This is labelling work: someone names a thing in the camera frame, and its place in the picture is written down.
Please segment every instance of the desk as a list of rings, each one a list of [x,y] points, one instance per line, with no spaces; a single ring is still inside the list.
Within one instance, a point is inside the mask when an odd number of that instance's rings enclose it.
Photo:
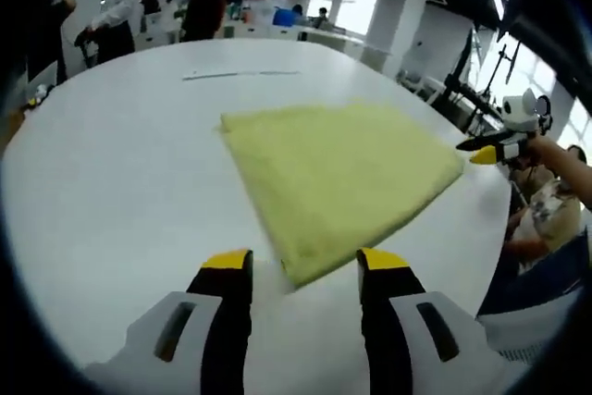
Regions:
[[[216,67],[298,74],[181,80]],[[360,97],[397,106],[445,143],[464,139],[392,80],[310,43],[180,43],[57,87],[7,147],[2,185],[26,290],[73,362],[110,358],[128,325],[170,291],[186,289],[214,253],[248,246],[279,267],[214,130],[220,113]],[[467,164],[378,247],[401,254],[428,290],[475,315],[498,261],[509,200],[496,167]],[[246,393],[368,393],[360,317],[354,262],[253,313]]]

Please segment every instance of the yellow towel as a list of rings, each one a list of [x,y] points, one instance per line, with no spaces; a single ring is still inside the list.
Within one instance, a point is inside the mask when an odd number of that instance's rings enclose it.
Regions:
[[[451,147],[390,106],[296,106],[221,120],[296,286],[404,226],[463,172]]]

